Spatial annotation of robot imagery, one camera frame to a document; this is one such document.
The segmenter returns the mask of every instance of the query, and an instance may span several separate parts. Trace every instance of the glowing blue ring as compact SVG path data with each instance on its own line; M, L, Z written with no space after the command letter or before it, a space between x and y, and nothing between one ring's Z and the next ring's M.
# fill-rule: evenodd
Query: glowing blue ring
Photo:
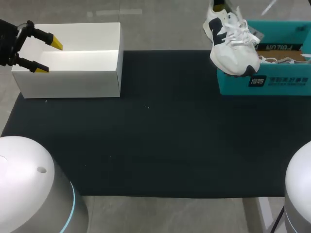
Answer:
M70 213L70 215L69 215L69 218L68 218L66 224L64 225L63 229L60 231L60 233L64 233L64 231L66 230L67 226L69 225L70 220L71 220L72 215L73 215L74 206L75 206L75 204L76 204L76 194L74 193L74 188L73 188L73 185L72 185L71 182L70 182L70 184L71 184L72 192L73 192L73 204L72 204L72 209L71 209L71 213Z

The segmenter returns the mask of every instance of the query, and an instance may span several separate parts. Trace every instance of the navy logo on shoe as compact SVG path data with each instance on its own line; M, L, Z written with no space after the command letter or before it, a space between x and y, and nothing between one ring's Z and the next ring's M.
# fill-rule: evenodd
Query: navy logo on shoe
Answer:
M213 34L214 45L223 43L223 39L227 37L227 33L217 35L223 27L221 20L219 18L215 18L211 20L208 25Z

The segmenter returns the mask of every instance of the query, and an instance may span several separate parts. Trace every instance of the black cable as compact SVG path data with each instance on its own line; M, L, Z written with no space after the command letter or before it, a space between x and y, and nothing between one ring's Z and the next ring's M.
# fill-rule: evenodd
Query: black cable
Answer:
M276 221L274 222L273 228L271 229L270 233L274 233L276 231L276 227L277 227L278 223L280 222L283 213L284 213L284 206L281 209L281 212L278 214Z

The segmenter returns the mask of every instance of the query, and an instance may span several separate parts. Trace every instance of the small hole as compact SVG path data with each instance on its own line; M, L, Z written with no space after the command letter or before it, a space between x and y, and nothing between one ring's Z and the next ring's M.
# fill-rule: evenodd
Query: small hole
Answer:
M42 166L39 166L37 168L37 171L40 172L40 173L46 173L47 172L47 170L44 167L42 167Z

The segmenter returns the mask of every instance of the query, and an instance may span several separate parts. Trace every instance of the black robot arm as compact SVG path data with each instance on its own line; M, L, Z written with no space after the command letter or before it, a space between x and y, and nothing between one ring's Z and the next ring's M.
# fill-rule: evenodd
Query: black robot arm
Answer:
M26 26L18 30L17 26L0 19L0 65L13 66L18 64L31 72L49 72L48 67L19 57L18 52L24 45L26 38L31 36L44 41L47 45L63 50L63 45L53 34L36 29L31 21L27 21Z

